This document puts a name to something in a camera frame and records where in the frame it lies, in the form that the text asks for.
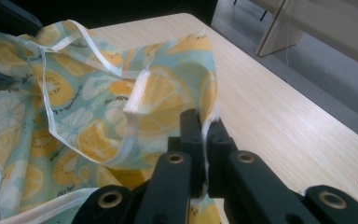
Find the wooden table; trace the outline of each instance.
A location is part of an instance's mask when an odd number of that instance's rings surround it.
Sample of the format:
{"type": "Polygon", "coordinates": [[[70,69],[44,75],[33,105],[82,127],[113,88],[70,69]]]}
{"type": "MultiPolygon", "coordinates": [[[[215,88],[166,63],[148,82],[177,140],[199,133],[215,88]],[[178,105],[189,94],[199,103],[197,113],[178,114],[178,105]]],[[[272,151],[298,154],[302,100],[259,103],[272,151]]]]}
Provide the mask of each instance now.
{"type": "Polygon", "coordinates": [[[217,68],[221,118],[239,149],[258,154],[294,191],[329,185],[358,201],[358,135],[188,14],[95,29],[134,48],[205,30],[217,68]]]}

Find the lemon slice pattern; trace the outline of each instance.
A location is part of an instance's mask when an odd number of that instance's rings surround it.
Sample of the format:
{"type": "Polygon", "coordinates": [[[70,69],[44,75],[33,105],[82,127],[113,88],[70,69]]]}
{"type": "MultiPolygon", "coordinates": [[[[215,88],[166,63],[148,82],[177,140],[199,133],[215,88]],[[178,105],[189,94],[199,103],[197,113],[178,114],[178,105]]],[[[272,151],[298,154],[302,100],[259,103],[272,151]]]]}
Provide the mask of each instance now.
{"type": "Polygon", "coordinates": [[[37,165],[28,163],[22,201],[32,199],[41,189],[45,181],[45,172],[37,165]]]}
{"type": "MultiPolygon", "coordinates": [[[[19,77],[0,91],[0,190],[18,192],[5,201],[0,191],[0,219],[77,189],[133,189],[153,174],[168,136],[179,134],[183,111],[198,109],[201,123],[213,113],[215,69],[204,33],[122,50],[87,31],[122,78],[107,72],[79,31],[65,21],[37,37],[0,35],[0,72],[19,77]]],[[[212,203],[194,208],[191,223],[218,219],[212,203]]]]}
{"type": "Polygon", "coordinates": [[[106,136],[106,127],[101,119],[95,119],[76,138],[81,152],[96,161],[111,159],[118,150],[119,142],[106,136]]]}
{"type": "Polygon", "coordinates": [[[168,68],[155,65],[149,73],[137,106],[137,112],[141,114],[138,133],[144,136],[177,128],[180,114],[193,105],[188,86],[168,68]]]}
{"type": "Polygon", "coordinates": [[[24,65],[26,62],[16,52],[16,48],[4,41],[0,41],[0,63],[3,65],[24,65]]]}
{"type": "Polygon", "coordinates": [[[58,159],[51,174],[56,183],[61,185],[74,183],[77,157],[77,153],[73,150],[69,150],[58,159]]]}
{"type": "Polygon", "coordinates": [[[7,157],[19,142],[21,126],[7,126],[0,131],[0,170],[3,169],[7,157]]]}

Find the bolt hole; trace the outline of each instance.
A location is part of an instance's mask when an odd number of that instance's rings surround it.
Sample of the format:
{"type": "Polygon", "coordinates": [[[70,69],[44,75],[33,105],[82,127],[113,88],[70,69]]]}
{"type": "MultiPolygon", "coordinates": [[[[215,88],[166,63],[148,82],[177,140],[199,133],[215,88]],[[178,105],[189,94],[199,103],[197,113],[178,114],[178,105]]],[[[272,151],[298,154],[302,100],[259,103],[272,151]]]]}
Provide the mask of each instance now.
{"type": "Polygon", "coordinates": [[[153,224],[168,224],[168,217],[165,214],[156,214],[153,216],[153,224]]]}
{"type": "Polygon", "coordinates": [[[238,160],[242,162],[253,162],[255,160],[255,157],[246,153],[241,153],[240,155],[238,155],[238,160]]]}
{"type": "Polygon", "coordinates": [[[334,193],[330,193],[328,191],[322,191],[318,194],[319,200],[321,200],[326,205],[336,208],[336,209],[344,209],[348,206],[347,202],[338,195],[334,193]]]}
{"type": "Polygon", "coordinates": [[[117,199],[117,195],[116,194],[109,194],[109,195],[106,195],[104,198],[103,198],[103,202],[104,203],[112,203],[114,200],[117,199]]]}
{"type": "Polygon", "coordinates": [[[123,195],[117,190],[107,191],[98,199],[98,205],[102,208],[116,207],[123,200],[123,195]]]}
{"type": "Polygon", "coordinates": [[[168,161],[171,163],[180,163],[183,161],[183,156],[180,155],[171,155],[170,157],[168,157],[168,161]]]}
{"type": "Polygon", "coordinates": [[[287,214],[284,220],[289,224],[303,224],[301,217],[295,214],[287,214]]]}

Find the table surface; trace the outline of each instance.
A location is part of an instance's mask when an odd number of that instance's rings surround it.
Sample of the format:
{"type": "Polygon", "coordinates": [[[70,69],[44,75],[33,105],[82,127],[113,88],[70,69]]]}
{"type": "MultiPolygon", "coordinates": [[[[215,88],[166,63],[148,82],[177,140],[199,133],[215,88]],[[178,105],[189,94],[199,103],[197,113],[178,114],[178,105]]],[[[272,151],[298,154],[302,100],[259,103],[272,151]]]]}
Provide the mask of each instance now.
{"type": "Polygon", "coordinates": [[[238,148],[258,154],[289,189],[328,185],[358,201],[358,135],[195,17],[177,14],[94,32],[129,49],[200,30],[212,43],[219,110],[238,148]]]}

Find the white string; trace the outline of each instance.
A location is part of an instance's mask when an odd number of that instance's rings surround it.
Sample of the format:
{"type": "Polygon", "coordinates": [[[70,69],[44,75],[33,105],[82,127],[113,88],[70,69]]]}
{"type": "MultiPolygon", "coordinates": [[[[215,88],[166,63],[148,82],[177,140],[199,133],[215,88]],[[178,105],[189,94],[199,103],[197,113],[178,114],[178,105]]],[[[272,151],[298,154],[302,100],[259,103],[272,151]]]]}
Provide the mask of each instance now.
{"type": "Polygon", "coordinates": [[[296,9],[296,4],[297,1],[295,1],[295,5],[293,6],[293,10],[290,14],[289,17],[289,22],[287,22],[287,29],[286,29],[286,83],[290,85],[289,82],[289,72],[290,72],[290,63],[289,63],[289,43],[290,43],[290,29],[292,27],[292,18],[293,15],[295,14],[295,9],[296,9]]]}
{"type": "Polygon", "coordinates": [[[89,44],[89,47],[92,49],[92,51],[94,52],[95,56],[97,56],[97,58],[100,60],[100,62],[103,64],[103,66],[110,72],[112,72],[113,74],[115,74],[118,77],[121,77],[121,70],[118,69],[116,66],[112,65],[110,62],[108,62],[104,56],[101,54],[101,52],[98,50],[97,46],[95,46],[94,42],[92,41],[89,33],[86,31],[86,29],[80,25],[77,21],[70,21],[72,22],[77,29],[80,31],[80,33],[84,36],[84,38],[86,39],[87,43],[89,44]]]}

